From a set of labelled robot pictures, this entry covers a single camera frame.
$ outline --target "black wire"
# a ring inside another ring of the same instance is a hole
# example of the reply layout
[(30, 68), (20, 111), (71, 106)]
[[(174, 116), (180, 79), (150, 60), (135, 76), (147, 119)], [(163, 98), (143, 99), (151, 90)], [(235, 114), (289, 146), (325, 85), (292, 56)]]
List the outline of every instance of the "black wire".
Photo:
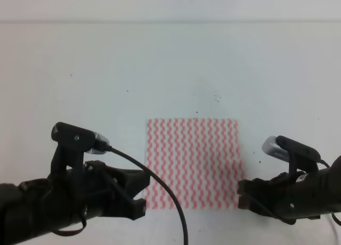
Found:
[(169, 188), (169, 186), (158, 175), (156, 175), (153, 171), (151, 171), (149, 168), (147, 168), (142, 163), (136, 161), (134, 158), (128, 156), (127, 154), (122, 153), (122, 152), (118, 151), (117, 149), (115, 149), (111, 146), (108, 146), (106, 151), (115, 153), (115, 154), (127, 159), (128, 161), (132, 162), (133, 164), (137, 165), (139, 168), (141, 168), (145, 172), (147, 172), (152, 178), (154, 178), (167, 191), (167, 193), (173, 199), (175, 206), (176, 206), (176, 209), (179, 212), (179, 216), (180, 216), (180, 220), (181, 220), (181, 224), (182, 224), (182, 230), (183, 230), (183, 244), (188, 245), (188, 230), (187, 230), (187, 223), (186, 223), (185, 215), (182, 211), (182, 208), (180, 206), (179, 201), (177, 200), (175, 194)]
[[(325, 165), (327, 168), (330, 168), (329, 164), (326, 163), (325, 161), (323, 161), (322, 159), (319, 161), (320, 164)], [(335, 216), (334, 213), (331, 214), (332, 220), (334, 220), (334, 222), (336, 224), (338, 224), (339, 226), (341, 226), (341, 221)]]

